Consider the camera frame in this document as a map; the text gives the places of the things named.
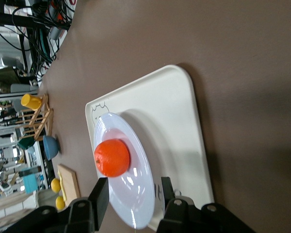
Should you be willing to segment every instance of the blue bowl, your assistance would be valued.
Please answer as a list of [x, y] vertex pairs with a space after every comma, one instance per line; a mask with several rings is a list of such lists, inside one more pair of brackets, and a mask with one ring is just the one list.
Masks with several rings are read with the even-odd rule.
[[59, 146], [56, 138], [43, 136], [43, 145], [48, 160], [54, 158], [59, 152]]

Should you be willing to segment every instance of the black pole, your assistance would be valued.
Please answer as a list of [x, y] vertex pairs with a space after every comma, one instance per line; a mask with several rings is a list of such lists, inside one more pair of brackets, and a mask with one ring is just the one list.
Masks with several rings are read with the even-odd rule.
[[13, 16], [14, 23], [12, 22], [12, 15], [0, 13], [0, 25], [16, 25], [19, 27], [35, 28], [37, 23], [30, 17], [26, 16]]

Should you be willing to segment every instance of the white plate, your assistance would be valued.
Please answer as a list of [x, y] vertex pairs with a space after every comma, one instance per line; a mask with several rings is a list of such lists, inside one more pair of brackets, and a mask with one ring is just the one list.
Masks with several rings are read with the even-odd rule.
[[[125, 142], [130, 153], [130, 166], [121, 176], [109, 178], [110, 203], [121, 219], [135, 229], [150, 222], [154, 212], [154, 183], [146, 153], [133, 129], [114, 113], [103, 114], [95, 127], [94, 150], [108, 139]], [[99, 177], [105, 177], [98, 169]]]

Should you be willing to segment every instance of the white tray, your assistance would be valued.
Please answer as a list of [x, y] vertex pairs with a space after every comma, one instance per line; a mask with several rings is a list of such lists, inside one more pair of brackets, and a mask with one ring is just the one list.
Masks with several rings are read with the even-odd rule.
[[194, 89], [185, 70], [165, 66], [87, 103], [92, 149], [95, 124], [107, 112], [125, 119], [145, 149], [156, 198], [150, 228], [156, 230], [163, 217], [162, 176], [169, 176], [176, 195], [192, 198], [197, 208], [213, 202]]

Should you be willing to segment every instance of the screw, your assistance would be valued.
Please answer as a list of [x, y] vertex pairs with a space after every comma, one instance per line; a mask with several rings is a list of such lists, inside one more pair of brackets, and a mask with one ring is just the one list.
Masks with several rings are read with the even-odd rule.
[[82, 208], [82, 207], [84, 207], [84, 206], [85, 206], [85, 203], [84, 203], [84, 202], [81, 202], [81, 203], [78, 204], [78, 207], [79, 207], [79, 208]]
[[47, 214], [49, 214], [49, 213], [50, 213], [50, 210], [49, 210], [49, 209], [46, 209], [46, 210], [42, 211], [42, 214], [43, 214], [43, 215], [47, 215]]
[[214, 205], [207, 206], [207, 209], [210, 210], [211, 212], [217, 211], [217, 208]]
[[179, 199], [174, 200], [174, 204], [176, 205], [182, 205], [182, 201]]

